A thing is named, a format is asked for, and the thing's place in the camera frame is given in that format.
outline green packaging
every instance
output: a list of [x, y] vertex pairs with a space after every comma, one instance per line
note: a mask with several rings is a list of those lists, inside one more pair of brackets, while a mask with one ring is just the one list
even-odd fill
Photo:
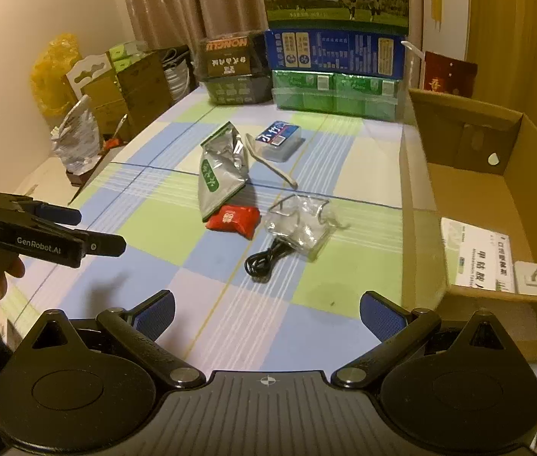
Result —
[[280, 108], [332, 112], [334, 74], [306, 71], [273, 70], [272, 92]]
[[211, 101], [215, 105], [255, 105], [270, 101], [270, 75], [235, 75], [204, 80]]
[[355, 117], [395, 120], [398, 81], [336, 74], [334, 112]]

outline brown box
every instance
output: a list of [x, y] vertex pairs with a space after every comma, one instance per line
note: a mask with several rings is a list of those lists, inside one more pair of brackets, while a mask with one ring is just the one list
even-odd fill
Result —
[[537, 296], [450, 285], [440, 229], [449, 217], [507, 234], [514, 261], [537, 263], [537, 127], [525, 114], [454, 95], [413, 89], [410, 98], [418, 126], [404, 126], [400, 150], [401, 304], [446, 320], [485, 307], [537, 361]]
[[130, 141], [173, 104], [158, 53], [151, 53], [120, 72], [102, 74], [82, 88], [93, 101], [99, 131], [111, 135], [122, 117], [128, 123], [119, 131]]

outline white sticker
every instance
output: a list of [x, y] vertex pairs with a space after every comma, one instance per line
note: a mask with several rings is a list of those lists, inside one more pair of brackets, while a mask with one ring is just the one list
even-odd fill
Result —
[[330, 76], [329, 75], [317, 76], [317, 90], [330, 90]]
[[393, 75], [394, 42], [389, 38], [379, 38], [379, 74]]
[[395, 82], [393, 81], [383, 81], [383, 96], [395, 95]]

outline red snack packet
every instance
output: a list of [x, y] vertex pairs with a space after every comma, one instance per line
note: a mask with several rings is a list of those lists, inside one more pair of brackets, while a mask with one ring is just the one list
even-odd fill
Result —
[[260, 211], [257, 207], [223, 205], [216, 214], [209, 218], [205, 227], [209, 230], [236, 231], [251, 240], [259, 222]]

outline table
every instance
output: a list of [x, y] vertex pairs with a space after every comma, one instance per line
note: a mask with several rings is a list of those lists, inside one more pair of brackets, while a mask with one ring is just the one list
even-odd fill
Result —
[[[269, 283], [254, 283], [243, 262], [272, 238], [253, 241], [204, 228], [196, 196], [199, 144], [226, 121], [257, 135], [275, 120], [303, 129], [304, 144], [284, 167], [299, 191], [330, 199], [345, 230], [314, 262], [290, 255]], [[130, 308], [160, 289], [176, 316], [158, 344], [203, 370], [324, 370], [379, 342], [359, 318], [369, 289], [401, 295], [401, 125], [279, 111], [273, 104], [212, 106], [203, 88], [173, 106], [120, 152], [74, 201], [80, 228], [123, 235], [120, 258], [88, 256], [80, 269], [25, 258], [26, 276], [9, 280], [0, 303], [22, 335], [40, 313], [70, 318]], [[292, 190], [251, 160], [251, 183], [232, 200], [262, 214]]]

